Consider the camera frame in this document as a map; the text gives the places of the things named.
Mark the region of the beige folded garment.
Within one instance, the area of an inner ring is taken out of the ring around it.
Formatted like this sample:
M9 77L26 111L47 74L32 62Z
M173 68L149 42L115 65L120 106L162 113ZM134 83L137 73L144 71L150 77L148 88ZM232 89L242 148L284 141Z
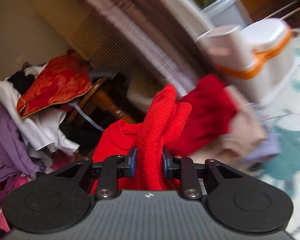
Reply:
M192 153L195 163L203 164L206 159L216 159L225 164L235 164L251 154L267 139L267 132L247 99L235 86L225 88L227 95L237 107L230 121L228 133Z

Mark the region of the white cloth pile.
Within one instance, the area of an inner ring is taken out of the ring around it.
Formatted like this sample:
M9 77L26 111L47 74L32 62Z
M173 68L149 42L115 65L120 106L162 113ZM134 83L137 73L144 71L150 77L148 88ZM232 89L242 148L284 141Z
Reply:
M48 107L33 115L21 118L16 110L20 93L7 80L0 81L0 102L7 109L26 143L38 151L43 148L53 153L61 150L73 155L79 144L69 140L59 126L66 113L60 109Z

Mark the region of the lavender folded garment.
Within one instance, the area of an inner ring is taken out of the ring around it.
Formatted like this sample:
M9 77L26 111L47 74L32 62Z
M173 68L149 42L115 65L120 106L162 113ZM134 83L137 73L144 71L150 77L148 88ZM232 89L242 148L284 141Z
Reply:
M234 167L252 166L256 163L270 161L278 155L280 155L279 135L274 128L271 128L267 139L253 150L253 152L235 163Z

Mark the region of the wooden chair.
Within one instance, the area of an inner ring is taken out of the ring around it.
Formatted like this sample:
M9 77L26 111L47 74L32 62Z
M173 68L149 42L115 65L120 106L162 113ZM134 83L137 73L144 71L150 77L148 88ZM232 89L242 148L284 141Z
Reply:
M117 106L114 100L104 90L104 84L108 83L108 77L100 78L96 83L92 85L88 92L74 105L74 110L71 112L66 120L67 124L76 122L76 116L79 114L85 120L84 114L89 116L98 107L102 111L109 112L113 117L120 120L125 120L129 124L135 124L136 121L123 109Z

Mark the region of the purple garment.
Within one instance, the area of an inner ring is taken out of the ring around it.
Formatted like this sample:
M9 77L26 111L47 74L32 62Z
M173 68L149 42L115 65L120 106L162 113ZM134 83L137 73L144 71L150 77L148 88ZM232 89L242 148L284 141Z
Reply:
M34 178L39 171L6 108L0 104L0 182L18 173Z

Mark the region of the red patterned cushion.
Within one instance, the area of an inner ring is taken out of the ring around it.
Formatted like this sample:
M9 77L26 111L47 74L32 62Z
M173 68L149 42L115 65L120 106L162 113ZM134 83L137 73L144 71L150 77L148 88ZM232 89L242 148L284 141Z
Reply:
M51 59L30 88L20 96L16 110L26 118L52 105L67 103L92 87L89 64L75 54Z

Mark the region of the dinosaur print play mat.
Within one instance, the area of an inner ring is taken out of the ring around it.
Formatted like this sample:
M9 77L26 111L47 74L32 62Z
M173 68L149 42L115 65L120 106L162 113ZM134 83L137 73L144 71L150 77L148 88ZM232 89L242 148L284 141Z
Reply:
M266 123L279 136L280 153L252 168L256 178L290 196L294 211L287 232L300 239L300 28L293 30L292 47L298 66L277 98L262 111Z

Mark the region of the white orange storage box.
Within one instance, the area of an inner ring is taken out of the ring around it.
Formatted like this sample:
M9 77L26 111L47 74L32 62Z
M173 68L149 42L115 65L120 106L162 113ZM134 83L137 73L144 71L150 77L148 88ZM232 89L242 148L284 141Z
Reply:
M250 102L267 108L296 69L291 41L293 32L285 20L266 18L245 28L224 25L197 38L214 69Z

